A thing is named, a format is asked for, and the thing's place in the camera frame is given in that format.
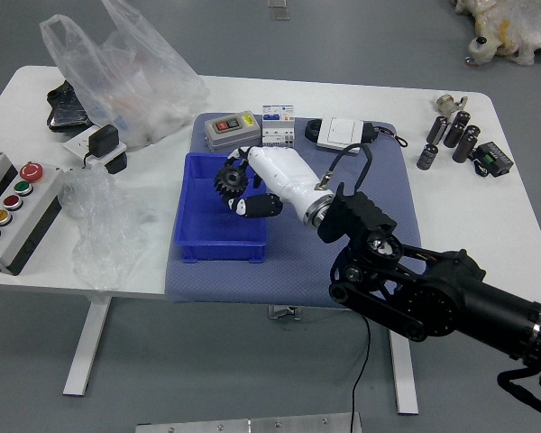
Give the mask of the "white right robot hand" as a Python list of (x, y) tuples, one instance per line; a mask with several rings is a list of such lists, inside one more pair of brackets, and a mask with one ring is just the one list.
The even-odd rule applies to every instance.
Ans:
[(241, 217), (274, 217), (289, 203), (305, 226), (317, 228), (334, 198), (329, 178), (318, 178), (293, 148), (250, 146), (228, 155), (214, 187)]

